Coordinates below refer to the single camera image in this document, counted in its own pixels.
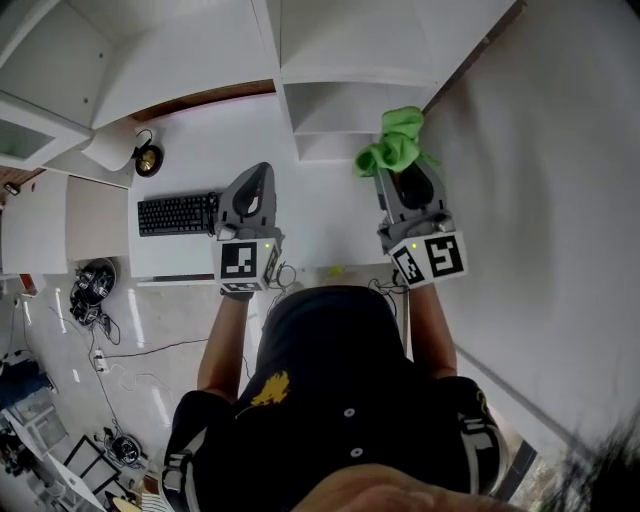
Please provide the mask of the white shade table lamp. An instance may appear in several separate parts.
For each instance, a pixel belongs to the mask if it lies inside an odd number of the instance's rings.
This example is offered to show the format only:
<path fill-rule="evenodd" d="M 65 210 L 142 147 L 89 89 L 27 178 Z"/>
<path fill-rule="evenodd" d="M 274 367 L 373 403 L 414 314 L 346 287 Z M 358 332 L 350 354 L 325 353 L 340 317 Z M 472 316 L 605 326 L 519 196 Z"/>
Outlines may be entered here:
<path fill-rule="evenodd" d="M 116 172 L 133 165 L 136 174 L 152 177 L 164 162 L 164 151 L 154 143 L 147 128 L 136 131 L 129 127 L 105 127 L 93 133 L 79 151 L 93 162 Z"/>

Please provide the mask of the white side table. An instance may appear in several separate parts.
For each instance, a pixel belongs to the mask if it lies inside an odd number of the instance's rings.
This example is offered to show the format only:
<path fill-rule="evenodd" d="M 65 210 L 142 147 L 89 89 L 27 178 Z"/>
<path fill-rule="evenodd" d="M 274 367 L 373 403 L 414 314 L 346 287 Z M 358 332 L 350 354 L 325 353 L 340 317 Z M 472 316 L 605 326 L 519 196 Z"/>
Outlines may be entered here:
<path fill-rule="evenodd" d="M 99 487 L 113 472 L 101 460 L 88 469 L 95 459 L 96 457 L 91 456 L 85 449 L 81 449 L 67 465 L 51 453 L 45 455 L 44 461 L 48 468 L 64 486 L 62 501 L 70 512 L 107 512 L 104 505 L 105 488 L 99 490 Z"/>

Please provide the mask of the white shelf unit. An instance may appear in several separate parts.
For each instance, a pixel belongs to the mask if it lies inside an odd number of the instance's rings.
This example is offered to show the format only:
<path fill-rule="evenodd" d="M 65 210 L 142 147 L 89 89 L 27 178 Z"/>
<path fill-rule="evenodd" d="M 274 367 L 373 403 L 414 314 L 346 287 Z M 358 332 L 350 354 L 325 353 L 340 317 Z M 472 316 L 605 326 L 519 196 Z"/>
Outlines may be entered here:
<path fill-rule="evenodd" d="M 526 0 L 0 0 L 0 167 L 58 167 L 127 117 L 271 89 L 301 160 L 430 107 Z"/>

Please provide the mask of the black keyboard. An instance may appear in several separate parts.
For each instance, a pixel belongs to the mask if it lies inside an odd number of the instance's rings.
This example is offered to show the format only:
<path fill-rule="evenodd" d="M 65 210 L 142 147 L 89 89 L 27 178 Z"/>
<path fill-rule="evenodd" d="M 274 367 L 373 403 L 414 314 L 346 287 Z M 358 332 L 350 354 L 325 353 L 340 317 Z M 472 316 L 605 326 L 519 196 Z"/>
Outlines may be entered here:
<path fill-rule="evenodd" d="M 141 237 L 207 234 L 212 236 L 217 219 L 219 195 L 197 195 L 148 199 L 137 203 Z"/>

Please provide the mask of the green cloth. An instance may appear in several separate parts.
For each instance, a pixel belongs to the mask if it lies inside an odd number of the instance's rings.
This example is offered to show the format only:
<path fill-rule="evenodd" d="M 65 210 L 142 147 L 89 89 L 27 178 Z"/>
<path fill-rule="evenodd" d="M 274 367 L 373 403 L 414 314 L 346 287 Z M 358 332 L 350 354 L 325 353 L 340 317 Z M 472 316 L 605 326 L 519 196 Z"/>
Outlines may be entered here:
<path fill-rule="evenodd" d="M 355 175 L 373 177 L 383 169 L 400 174 L 417 161 L 439 168 L 441 162 L 424 153 L 419 146 L 423 124 L 422 110 L 416 106 L 384 112 L 379 140 L 362 148 L 354 159 Z"/>

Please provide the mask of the white desk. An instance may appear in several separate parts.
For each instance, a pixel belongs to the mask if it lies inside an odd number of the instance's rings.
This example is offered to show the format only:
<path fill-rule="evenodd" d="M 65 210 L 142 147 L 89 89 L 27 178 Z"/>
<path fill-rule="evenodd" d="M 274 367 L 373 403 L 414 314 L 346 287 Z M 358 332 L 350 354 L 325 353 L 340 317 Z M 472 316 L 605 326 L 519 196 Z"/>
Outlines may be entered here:
<path fill-rule="evenodd" d="M 297 268 L 388 262 L 377 227 L 383 218 L 372 180 L 348 161 L 299 162 L 273 95 L 230 100 L 164 116 L 149 123 L 164 149 L 151 178 L 135 176 L 129 189 L 129 263 L 135 278 L 204 275 L 214 271 L 205 234 L 142 237 L 137 204 L 150 198 L 222 190 L 261 162 L 275 172 L 277 226 L 283 259 Z"/>

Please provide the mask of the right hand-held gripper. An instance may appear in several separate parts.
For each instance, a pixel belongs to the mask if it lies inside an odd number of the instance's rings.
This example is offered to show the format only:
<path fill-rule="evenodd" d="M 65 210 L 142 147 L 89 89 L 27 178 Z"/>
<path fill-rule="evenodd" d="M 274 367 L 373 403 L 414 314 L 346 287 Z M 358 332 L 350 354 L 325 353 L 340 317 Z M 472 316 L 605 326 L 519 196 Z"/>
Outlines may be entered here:
<path fill-rule="evenodd" d="M 430 199 L 426 209 L 444 210 L 446 190 L 440 173 L 424 160 L 417 166 L 423 196 Z M 390 256 L 407 288 L 417 289 L 468 273 L 463 234 L 456 229 L 449 211 L 399 222 L 401 203 L 393 172 L 379 169 L 374 182 L 380 208 L 388 218 L 378 228 L 383 253 Z"/>

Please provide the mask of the person's right forearm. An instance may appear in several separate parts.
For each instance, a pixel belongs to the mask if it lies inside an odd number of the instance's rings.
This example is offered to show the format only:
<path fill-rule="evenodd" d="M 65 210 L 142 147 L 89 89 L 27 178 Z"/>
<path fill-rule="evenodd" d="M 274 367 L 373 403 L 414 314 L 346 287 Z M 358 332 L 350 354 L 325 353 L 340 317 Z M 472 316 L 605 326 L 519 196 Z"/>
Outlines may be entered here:
<path fill-rule="evenodd" d="M 414 364 L 433 379 L 457 376 L 455 345 L 435 286 L 412 289 L 408 304 Z"/>

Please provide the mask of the white drawer cabinet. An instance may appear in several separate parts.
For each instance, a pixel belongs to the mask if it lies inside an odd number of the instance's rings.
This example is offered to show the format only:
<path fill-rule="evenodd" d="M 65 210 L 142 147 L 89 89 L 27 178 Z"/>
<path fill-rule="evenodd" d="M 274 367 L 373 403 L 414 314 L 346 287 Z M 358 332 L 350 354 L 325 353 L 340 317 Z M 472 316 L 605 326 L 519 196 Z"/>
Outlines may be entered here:
<path fill-rule="evenodd" d="M 67 436 L 52 403 L 27 403 L 1 411 L 20 441 L 39 460 L 49 454 Z"/>

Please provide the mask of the person's left forearm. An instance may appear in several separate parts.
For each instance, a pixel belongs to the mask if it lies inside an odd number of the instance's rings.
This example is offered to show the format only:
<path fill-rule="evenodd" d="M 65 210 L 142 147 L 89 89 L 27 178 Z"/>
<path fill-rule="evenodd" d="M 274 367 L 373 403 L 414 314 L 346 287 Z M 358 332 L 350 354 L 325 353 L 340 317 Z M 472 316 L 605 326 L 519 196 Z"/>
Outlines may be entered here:
<path fill-rule="evenodd" d="M 248 307 L 248 300 L 223 297 L 197 374 L 198 390 L 230 403 L 239 393 Z"/>

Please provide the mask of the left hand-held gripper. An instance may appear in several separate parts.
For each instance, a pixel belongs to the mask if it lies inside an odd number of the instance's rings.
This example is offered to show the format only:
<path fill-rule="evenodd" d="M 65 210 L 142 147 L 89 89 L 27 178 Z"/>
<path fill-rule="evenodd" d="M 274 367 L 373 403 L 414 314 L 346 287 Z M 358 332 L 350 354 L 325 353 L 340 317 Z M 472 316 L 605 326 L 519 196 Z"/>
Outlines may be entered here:
<path fill-rule="evenodd" d="M 214 279 L 226 293 L 269 289 L 284 240 L 276 211 L 275 173 L 267 162 L 243 171 L 220 196 L 212 257 Z"/>

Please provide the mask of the black frame stand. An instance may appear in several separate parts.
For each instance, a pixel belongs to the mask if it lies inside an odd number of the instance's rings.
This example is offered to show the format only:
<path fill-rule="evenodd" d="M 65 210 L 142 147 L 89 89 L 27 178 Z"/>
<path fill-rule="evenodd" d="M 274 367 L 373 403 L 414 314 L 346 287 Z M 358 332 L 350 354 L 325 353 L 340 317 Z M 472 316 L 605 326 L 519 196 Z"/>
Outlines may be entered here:
<path fill-rule="evenodd" d="M 86 435 L 74 445 L 63 465 L 77 475 L 94 495 L 120 483 L 120 469 L 107 457 L 106 450 Z"/>

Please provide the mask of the person's black shirt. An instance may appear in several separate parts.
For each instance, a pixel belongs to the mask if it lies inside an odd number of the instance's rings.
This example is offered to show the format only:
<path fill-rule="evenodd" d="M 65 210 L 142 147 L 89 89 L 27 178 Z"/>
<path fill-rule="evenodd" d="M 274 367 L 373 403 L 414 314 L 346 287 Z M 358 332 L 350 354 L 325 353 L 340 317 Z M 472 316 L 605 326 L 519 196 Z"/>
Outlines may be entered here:
<path fill-rule="evenodd" d="M 367 464 L 492 498 L 507 462 L 473 380 L 424 374 L 381 294 L 324 286 L 275 306 L 236 401 L 197 387 L 181 399 L 159 486 L 171 512 L 291 512 Z"/>

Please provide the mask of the window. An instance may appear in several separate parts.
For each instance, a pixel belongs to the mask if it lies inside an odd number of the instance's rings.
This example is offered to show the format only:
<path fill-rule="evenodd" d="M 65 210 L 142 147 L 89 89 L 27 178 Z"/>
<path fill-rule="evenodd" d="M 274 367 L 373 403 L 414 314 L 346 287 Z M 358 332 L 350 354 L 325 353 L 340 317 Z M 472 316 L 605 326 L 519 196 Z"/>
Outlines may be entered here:
<path fill-rule="evenodd" d="M 526 512 L 541 512 L 544 498 L 556 481 L 559 465 L 548 463 L 517 433 L 508 434 L 506 440 L 507 471 L 494 497 Z"/>

